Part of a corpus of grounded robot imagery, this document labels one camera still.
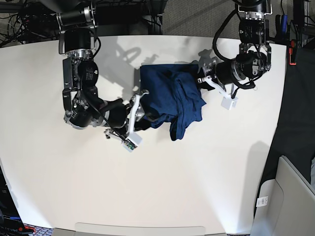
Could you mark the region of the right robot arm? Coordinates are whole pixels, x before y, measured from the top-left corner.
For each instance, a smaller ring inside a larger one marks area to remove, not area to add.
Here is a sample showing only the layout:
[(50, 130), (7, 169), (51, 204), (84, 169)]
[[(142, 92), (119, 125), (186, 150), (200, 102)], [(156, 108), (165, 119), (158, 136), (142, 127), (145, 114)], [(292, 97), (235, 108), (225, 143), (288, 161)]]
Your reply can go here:
[(42, 3), (56, 13), (60, 29), (59, 54), (63, 60), (64, 120), (76, 129), (88, 126), (105, 127), (106, 138), (137, 146), (142, 139), (138, 130), (145, 116), (140, 103), (147, 89), (135, 94), (128, 104), (119, 98), (102, 100), (96, 87), (99, 68), (95, 57), (101, 40), (97, 35), (96, 2), (94, 0), (44, 0)]

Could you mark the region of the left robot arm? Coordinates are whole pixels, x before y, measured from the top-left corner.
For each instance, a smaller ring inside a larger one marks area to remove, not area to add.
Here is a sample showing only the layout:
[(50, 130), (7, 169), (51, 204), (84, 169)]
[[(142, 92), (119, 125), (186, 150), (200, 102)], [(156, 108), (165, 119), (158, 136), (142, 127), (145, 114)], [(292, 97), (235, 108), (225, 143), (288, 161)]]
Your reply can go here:
[[(219, 90), (228, 98), (234, 99), (237, 91), (255, 88), (255, 82), (271, 69), (271, 47), (269, 45), (269, 21), (266, 15), (272, 14), (268, 0), (236, 0), (234, 10), (217, 30), (212, 49), (215, 57), (201, 69), (203, 77), (196, 79), (197, 87), (206, 90)], [(219, 36), (233, 16), (239, 22), (239, 53), (229, 59), (223, 56), (217, 46)]]

